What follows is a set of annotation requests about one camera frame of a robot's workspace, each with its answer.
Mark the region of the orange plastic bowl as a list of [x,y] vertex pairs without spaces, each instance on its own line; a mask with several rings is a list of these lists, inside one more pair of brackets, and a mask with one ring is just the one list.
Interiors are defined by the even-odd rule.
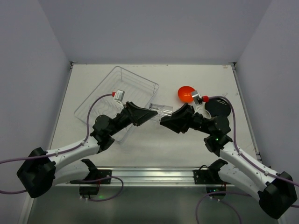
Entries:
[[178,98],[183,103],[191,103],[193,101],[191,93],[194,91],[195,89],[191,86],[182,86],[178,89]]

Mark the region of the black plate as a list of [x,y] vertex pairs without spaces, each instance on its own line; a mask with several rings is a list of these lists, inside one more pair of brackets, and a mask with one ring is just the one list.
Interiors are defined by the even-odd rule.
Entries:
[[211,118],[217,116],[228,117],[231,114],[231,107],[227,100],[220,96],[210,97],[205,102],[204,108]]

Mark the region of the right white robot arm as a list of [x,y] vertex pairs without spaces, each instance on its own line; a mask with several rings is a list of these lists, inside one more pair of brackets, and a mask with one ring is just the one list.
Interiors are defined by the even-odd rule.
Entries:
[[195,170],[194,174],[213,182],[233,184],[256,199],[271,218],[279,219],[297,201],[292,177],[287,172],[278,173],[263,165],[227,135],[231,130],[227,117],[208,119],[184,104],[171,116],[162,117],[160,125],[176,133],[186,133],[190,128],[206,133],[205,146],[218,160],[204,171]]

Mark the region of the clear glass cup back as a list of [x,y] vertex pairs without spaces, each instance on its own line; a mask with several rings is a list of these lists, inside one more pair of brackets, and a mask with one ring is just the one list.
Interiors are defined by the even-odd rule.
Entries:
[[163,117],[171,117],[173,113],[173,107],[168,105],[159,105],[151,103],[149,109],[156,111],[157,115],[151,118],[152,121],[160,122]]

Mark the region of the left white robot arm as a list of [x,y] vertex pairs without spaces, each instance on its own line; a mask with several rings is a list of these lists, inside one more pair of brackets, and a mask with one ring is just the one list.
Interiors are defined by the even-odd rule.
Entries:
[[31,198],[65,182],[99,182],[102,176],[87,157],[107,150],[114,143],[112,136],[129,125],[140,126],[157,114],[127,102],[113,119],[107,115],[98,116],[93,131],[85,139],[61,149],[34,149],[17,171],[17,177]]

